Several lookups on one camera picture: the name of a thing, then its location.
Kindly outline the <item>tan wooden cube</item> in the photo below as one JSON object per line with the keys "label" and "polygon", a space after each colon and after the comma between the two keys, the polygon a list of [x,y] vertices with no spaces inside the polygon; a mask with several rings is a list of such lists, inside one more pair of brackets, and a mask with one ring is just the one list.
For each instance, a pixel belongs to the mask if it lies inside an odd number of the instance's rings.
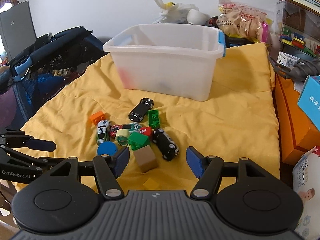
{"label": "tan wooden cube", "polygon": [[142,173],[158,167],[156,156],[150,145],[144,146],[133,152],[137,165]]}

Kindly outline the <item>white green toy car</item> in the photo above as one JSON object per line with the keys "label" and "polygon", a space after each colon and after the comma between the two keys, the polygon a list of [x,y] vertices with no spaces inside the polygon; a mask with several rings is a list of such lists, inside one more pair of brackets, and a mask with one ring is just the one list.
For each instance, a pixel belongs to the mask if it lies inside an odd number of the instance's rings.
{"label": "white green toy car", "polygon": [[110,141],[110,121],[109,120],[101,120],[97,124],[97,137],[96,142],[98,145]]}

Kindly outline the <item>black white toy car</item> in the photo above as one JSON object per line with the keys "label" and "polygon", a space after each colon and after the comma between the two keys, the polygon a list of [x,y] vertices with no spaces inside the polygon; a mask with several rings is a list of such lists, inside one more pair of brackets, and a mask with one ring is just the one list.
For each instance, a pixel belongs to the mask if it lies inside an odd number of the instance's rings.
{"label": "black white toy car", "polygon": [[163,159],[166,161],[171,161],[180,153],[180,149],[176,142],[174,142],[162,128],[153,130],[152,141],[158,147]]}

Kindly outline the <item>black toy car upper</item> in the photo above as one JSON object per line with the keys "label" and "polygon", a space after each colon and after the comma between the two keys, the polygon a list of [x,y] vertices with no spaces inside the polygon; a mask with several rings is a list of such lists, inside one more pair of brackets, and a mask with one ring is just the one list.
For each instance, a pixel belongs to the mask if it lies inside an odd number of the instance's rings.
{"label": "black toy car upper", "polygon": [[154,101],[150,98],[142,98],[138,105],[129,113],[128,117],[133,122],[142,122],[144,116],[154,106]]}

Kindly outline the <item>dark blue mesh playpen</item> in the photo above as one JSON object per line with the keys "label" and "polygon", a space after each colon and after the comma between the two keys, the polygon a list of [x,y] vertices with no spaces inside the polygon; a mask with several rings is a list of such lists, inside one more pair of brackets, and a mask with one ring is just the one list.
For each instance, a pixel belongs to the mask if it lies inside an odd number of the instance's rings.
{"label": "dark blue mesh playpen", "polygon": [[1,127],[20,129],[104,55],[103,43],[84,27],[37,38],[1,66]]}

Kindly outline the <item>green flat toy brick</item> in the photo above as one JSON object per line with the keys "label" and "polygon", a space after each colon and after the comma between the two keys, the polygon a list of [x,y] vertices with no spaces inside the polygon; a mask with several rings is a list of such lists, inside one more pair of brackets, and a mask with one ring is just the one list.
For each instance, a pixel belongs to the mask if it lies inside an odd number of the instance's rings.
{"label": "green flat toy brick", "polygon": [[152,129],[160,128],[160,117],[159,111],[157,109],[152,109],[148,111],[148,125]]}

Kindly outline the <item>orange cardboard box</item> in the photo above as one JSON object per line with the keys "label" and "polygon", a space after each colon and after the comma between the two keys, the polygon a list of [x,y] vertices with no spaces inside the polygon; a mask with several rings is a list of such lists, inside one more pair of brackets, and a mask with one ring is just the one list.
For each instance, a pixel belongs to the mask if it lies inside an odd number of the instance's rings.
{"label": "orange cardboard box", "polygon": [[279,120],[281,161],[296,165],[301,156],[319,145],[319,130],[299,108],[293,82],[276,75],[275,104]]}

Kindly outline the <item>white baby wipes pack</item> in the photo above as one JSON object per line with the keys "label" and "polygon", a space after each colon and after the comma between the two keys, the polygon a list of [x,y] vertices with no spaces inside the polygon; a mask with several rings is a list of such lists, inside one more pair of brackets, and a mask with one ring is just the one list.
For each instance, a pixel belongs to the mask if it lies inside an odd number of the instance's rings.
{"label": "white baby wipes pack", "polygon": [[303,202],[303,213],[296,227],[304,239],[319,239],[320,156],[319,146],[302,155],[293,168],[293,190]]}

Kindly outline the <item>grey cabinet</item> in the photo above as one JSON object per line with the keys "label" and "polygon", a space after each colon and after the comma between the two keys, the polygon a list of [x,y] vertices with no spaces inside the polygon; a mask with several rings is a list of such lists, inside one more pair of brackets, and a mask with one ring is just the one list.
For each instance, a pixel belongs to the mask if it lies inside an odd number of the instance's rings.
{"label": "grey cabinet", "polygon": [[35,43],[36,33],[28,1],[1,13],[1,39],[9,60]]}

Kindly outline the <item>translucent white plastic bin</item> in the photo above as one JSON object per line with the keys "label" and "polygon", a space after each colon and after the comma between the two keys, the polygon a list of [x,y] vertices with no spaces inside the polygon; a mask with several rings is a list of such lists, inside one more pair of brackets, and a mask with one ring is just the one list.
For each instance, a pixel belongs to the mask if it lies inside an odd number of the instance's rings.
{"label": "translucent white plastic bin", "polygon": [[139,24],[103,45],[126,89],[206,101],[217,59],[225,56],[220,29],[189,24]]}

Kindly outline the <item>light blue book box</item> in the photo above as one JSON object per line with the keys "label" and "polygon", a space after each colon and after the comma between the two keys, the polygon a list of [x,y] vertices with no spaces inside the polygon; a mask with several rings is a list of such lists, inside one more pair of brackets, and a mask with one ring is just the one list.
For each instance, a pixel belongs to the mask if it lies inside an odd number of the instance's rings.
{"label": "light blue book box", "polygon": [[297,105],[320,130],[320,84],[319,76],[308,76],[298,98]]}

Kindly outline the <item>blue black round basket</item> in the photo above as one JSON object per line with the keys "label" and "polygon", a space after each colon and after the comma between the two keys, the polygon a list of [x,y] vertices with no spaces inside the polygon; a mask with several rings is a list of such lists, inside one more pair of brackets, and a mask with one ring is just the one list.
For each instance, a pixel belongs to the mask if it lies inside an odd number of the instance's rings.
{"label": "blue black round basket", "polygon": [[[217,25],[218,18],[219,18],[218,16],[211,17],[210,19],[207,20],[207,22],[205,23],[205,26],[214,27],[218,29],[218,25]],[[226,48],[253,44],[252,41],[246,38],[230,37],[230,36],[227,36],[226,34],[225,34],[225,41],[226,41]]]}

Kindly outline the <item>small white carton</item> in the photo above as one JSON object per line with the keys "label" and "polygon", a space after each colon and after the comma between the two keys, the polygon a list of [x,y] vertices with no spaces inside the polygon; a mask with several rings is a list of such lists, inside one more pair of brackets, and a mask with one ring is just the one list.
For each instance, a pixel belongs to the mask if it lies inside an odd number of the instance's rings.
{"label": "small white carton", "polygon": [[292,69],[294,64],[299,60],[298,57],[292,56],[290,54],[284,53],[282,51],[278,54],[277,63],[284,65],[285,67]]}

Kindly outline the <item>clear bag of snacks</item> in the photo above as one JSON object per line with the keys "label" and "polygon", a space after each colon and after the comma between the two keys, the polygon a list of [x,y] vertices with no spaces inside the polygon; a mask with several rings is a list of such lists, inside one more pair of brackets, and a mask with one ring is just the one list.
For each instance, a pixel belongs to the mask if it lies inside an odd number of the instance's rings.
{"label": "clear bag of snacks", "polygon": [[255,43],[268,42],[273,21],[265,11],[231,0],[219,0],[219,10],[216,24],[227,36]]}

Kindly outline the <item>clear box of toy blocks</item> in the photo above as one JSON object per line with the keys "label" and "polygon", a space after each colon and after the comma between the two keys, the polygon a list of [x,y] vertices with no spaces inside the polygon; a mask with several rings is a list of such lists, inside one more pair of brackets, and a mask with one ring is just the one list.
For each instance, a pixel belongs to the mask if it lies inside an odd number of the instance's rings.
{"label": "clear box of toy blocks", "polygon": [[319,58],[319,14],[290,2],[279,1],[275,30],[284,45],[314,59]]}

